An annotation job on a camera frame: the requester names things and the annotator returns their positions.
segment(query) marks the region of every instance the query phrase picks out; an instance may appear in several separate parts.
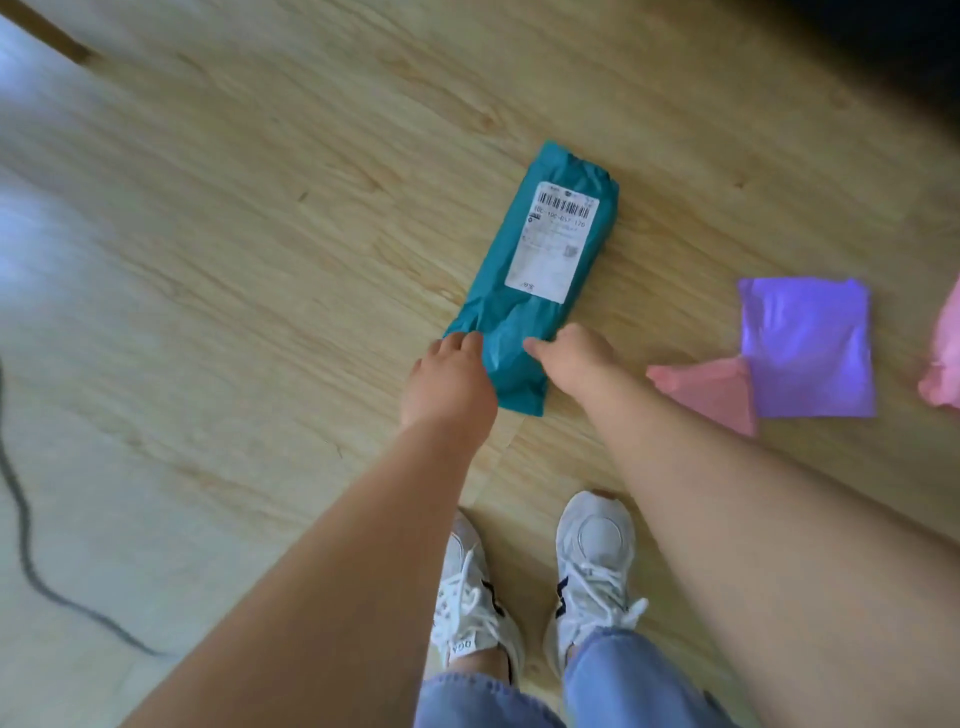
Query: wrinkled plastic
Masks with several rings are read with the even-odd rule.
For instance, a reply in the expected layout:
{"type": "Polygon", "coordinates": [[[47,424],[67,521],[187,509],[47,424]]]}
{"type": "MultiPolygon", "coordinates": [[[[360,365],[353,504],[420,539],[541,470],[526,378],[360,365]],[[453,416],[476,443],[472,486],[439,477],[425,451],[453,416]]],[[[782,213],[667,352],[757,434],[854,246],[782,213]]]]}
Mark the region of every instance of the wrinkled plastic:
{"type": "Polygon", "coordinates": [[[523,350],[523,339],[549,339],[573,307],[593,260],[616,220],[620,187],[604,169],[574,157],[552,141],[543,145],[507,210],[487,257],[467,293],[451,331],[481,331],[483,362],[501,407],[527,415],[543,414],[547,378],[539,362],[523,350]],[[504,285],[523,224],[540,182],[552,182],[600,201],[576,273],[563,303],[554,303],[504,285]]]}
{"type": "Polygon", "coordinates": [[[667,397],[734,432],[756,437],[756,412],[746,359],[692,366],[651,366],[647,376],[667,397]]]}
{"type": "Polygon", "coordinates": [[[950,292],[933,332],[930,368],[918,387],[935,407],[960,409],[960,280],[950,292]]]}
{"type": "Polygon", "coordinates": [[[862,283],[744,279],[741,353],[760,417],[873,417],[869,300],[862,283]]]}

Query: forearm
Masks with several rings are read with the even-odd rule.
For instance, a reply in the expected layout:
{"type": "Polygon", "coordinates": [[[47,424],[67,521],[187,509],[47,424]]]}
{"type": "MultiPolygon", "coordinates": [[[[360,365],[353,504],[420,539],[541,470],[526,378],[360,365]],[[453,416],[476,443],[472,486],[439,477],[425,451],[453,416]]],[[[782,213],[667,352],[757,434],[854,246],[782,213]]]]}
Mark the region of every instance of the forearm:
{"type": "Polygon", "coordinates": [[[957,718],[955,546],[618,368],[579,399],[772,724],[957,718]]]}
{"type": "Polygon", "coordinates": [[[409,725],[472,456],[401,433],[127,725],[409,725]]]}

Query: person's right arm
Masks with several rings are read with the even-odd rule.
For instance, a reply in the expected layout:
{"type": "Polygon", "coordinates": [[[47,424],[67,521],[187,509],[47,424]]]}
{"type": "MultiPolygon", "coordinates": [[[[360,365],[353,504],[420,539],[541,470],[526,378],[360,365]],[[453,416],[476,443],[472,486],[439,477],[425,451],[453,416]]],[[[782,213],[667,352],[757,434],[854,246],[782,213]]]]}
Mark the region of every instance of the person's right arm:
{"type": "Polygon", "coordinates": [[[770,726],[960,725],[960,548],[680,407],[578,325],[528,339],[586,410],[770,726]]]}

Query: blue jeans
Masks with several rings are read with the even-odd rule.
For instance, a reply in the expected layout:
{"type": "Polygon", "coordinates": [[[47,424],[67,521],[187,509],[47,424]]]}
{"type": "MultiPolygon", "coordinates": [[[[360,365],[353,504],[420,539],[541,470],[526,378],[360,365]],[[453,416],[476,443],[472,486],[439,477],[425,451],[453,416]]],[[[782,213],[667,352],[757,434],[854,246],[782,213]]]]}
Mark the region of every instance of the blue jeans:
{"type": "MultiPolygon", "coordinates": [[[[598,629],[564,674],[564,702],[578,728],[733,728],[653,644],[635,632],[598,629]]],[[[420,690],[416,728],[564,728],[543,703],[483,674],[447,672],[420,690]]]]}

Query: package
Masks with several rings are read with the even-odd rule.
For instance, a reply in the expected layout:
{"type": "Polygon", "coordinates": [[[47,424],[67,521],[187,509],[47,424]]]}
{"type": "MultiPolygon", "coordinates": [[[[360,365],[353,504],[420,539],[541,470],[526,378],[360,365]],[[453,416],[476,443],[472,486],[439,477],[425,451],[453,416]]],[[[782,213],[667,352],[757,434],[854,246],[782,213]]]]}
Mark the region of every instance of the package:
{"type": "Polygon", "coordinates": [[[742,357],[690,366],[652,366],[647,376],[671,400],[741,435],[756,437],[750,367],[742,357]]]}
{"type": "Polygon", "coordinates": [[[950,292],[936,330],[930,368],[920,382],[920,396],[935,407],[960,408],[960,280],[950,292]]]}
{"type": "Polygon", "coordinates": [[[870,293],[862,283],[744,279],[741,354],[760,417],[873,417],[870,293]]]}
{"type": "Polygon", "coordinates": [[[501,407],[543,414],[547,378],[523,339],[549,339],[573,307],[616,219],[619,185],[554,142],[527,170],[451,331],[484,334],[501,407]]]}

